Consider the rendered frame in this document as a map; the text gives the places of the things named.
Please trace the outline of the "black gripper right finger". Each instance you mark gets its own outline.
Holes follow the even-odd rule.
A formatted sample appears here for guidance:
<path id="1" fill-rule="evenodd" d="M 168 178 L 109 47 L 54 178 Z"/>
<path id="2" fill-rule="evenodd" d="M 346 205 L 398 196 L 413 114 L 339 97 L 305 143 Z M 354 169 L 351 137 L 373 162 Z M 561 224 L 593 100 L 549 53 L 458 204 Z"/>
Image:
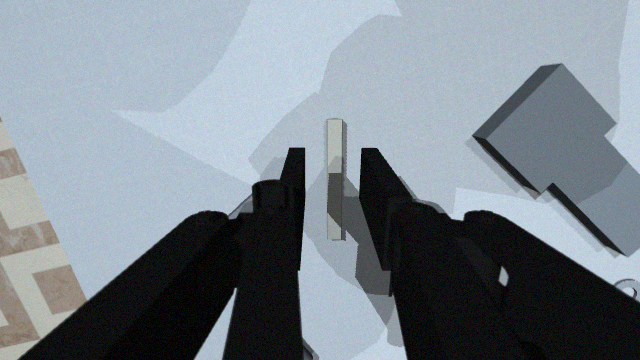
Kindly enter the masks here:
<path id="1" fill-rule="evenodd" d="M 407 360 L 640 360 L 640 302 L 506 217 L 413 199 L 378 148 L 359 200 Z"/>

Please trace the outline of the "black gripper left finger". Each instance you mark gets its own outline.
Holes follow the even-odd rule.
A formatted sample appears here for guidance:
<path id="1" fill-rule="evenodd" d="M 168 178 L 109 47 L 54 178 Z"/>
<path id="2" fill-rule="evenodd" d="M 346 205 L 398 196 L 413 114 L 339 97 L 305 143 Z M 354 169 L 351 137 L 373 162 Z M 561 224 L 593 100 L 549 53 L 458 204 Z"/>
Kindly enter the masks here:
<path id="1" fill-rule="evenodd" d="M 304 211 L 305 147 L 289 147 L 237 218 L 187 217 L 17 360 L 194 360 L 235 288 L 222 360 L 304 360 Z"/>

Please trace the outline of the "grey metal washer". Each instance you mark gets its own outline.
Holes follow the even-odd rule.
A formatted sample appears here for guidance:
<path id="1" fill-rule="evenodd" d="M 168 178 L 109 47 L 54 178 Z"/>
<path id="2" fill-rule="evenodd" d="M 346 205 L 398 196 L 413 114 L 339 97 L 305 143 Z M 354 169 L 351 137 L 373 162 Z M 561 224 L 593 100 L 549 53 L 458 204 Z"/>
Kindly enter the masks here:
<path id="1" fill-rule="evenodd" d="M 640 302 L 640 282 L 634 279 L 622 279 L 617 281 L 613 285 L 620 290 L 623 290 L 627 287 L 632 287 L 634 289 L 634 295 L 632 297 Z"/>

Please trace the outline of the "grey stepped pin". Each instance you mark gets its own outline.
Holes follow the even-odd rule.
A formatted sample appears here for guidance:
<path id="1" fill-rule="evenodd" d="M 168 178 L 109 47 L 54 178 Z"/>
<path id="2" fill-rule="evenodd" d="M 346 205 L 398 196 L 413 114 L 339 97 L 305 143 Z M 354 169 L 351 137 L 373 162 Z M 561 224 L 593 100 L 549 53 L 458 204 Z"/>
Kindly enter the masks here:
<path id="1" fill-rule="evenodd" d="M 313 360 L 313 355 L 303 345 L 304 360 Z"/>

